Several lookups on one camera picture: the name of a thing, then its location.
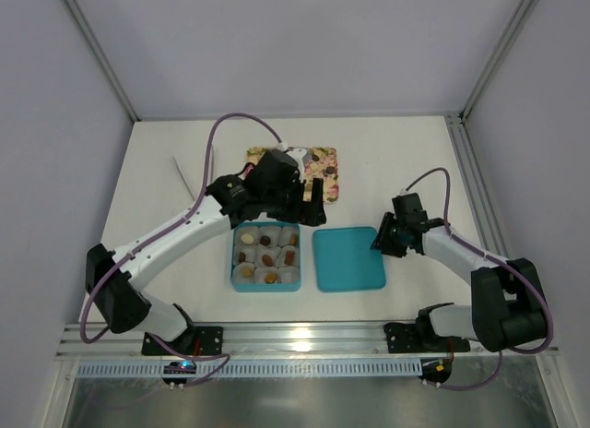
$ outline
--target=blue box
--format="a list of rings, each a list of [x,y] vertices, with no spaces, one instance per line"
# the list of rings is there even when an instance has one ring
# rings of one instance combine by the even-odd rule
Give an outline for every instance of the blue box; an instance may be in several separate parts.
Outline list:
[[[243,227],[267,227],[267,226],[278,226],[278,227],[294,227],[297,228],[297,234],[299,235],[299,239],[297,242],[297,248],[299,249],[299,278],[295,282],[291,283],[274,283],[274,284],[248,284],[248,283],[235,283],[233,281],[233,270],[235,266],[233,266],[233,255],[236,249],[236,232]],[[287,223],[287,222],[244,222],[238,225],[234,231],[233,235],[231,236],[231,252],[230,252],[230,282],[233,289],[237,292],[289,292],[289,291],[297,291],[301,288],[301,272],[302,272],[302,261],[303,253],[301,251],[301,228],[296,223]]]

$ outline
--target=gray floor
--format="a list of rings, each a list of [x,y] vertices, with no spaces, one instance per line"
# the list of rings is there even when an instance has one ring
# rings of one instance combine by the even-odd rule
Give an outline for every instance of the gray floor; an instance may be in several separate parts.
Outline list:
[[[534,357],[506,358],[489,386],[453,392],[414,377],[224,380],[190,390],[153,380],[78,380],[66,427],[555,427]],[[485,378],[495,359],[456,359],[449,383]]]

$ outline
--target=white table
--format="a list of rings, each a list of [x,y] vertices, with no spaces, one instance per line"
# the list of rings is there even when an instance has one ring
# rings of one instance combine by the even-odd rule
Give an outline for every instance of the white table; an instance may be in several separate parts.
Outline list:
[[[335,147],[340,198],[325,206],[326,228],[378,228],[391,198],[435,166],[451,173],[450,220],[479,242],[444,119],[437,117],[271,119],[291,146]],[[210,121],[137,123],[102,235],[107,248],[127,244],[191,205],[172,155],[198,185]],[[214,176],[237,172],[252,146],[274,139],[249,120],[226,121],[214,142]],[[444,180],[433,175],[417,188],[431,217],[443,214]],[[312,234],[302,227],[302,285],[297,292],[239,293],[230,285],[231,233],[219,236],[167,267],[147,287],[178,303],[195,321],[279,322],[411,319],[436,303],[470,302],[469,288],[446,267],[414,253],[385,257],[386,286],[378,291],[322,293],[313,266]],[[90,322],[103,321],[93,308]]]

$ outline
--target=gray wall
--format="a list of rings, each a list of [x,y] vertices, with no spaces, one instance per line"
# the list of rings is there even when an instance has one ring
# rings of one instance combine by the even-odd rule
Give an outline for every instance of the gray wall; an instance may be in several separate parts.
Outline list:
[[[76,319],[131,123],[59,0],[0,0],[0,424],[26,427]]]
[[[590,0],[540,0],[470,119],[515,252],[533,259],[590,401]]]
[[[458,111],[518,0],[78,0],[139,116]]]

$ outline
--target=blue tray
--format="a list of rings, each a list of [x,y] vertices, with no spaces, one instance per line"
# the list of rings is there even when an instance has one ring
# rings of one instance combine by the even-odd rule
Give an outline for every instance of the blue tray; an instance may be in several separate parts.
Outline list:
[[[299,234],[299,241],[297,243],[297,248],[299,249],[299,278],[295,282],[291,283],[275,283],[275,284],[252,284],[252,283],[235,283],[233,281],[233,269],[235,266],[231,263],[233,260],[233,252],[235,251],[235,235],[236,231],[238,231],[242,227],[266,227],[266,226],[278,226],[278,227],[295,227],[297,228],[297,233]],[[303,252],[301,251],[302,245],[302,238],[301,238],[301,229],[298,224],[296,223],[286,223],[286,222],[244,222],[238,225],[235,230],[233,231],[233,235],[231,236],[231,252],[230,252],[230,282],[231,286],[235,291],[238,292],[286,292],[286,291],[297,291],[301,288],[301,273],[302,273],[302,265],[303,265]]]
[[[384,260],[372,250],[373,227],[335,228],[313,234],[317,286],[323,292],[379,290],[385,286]]]

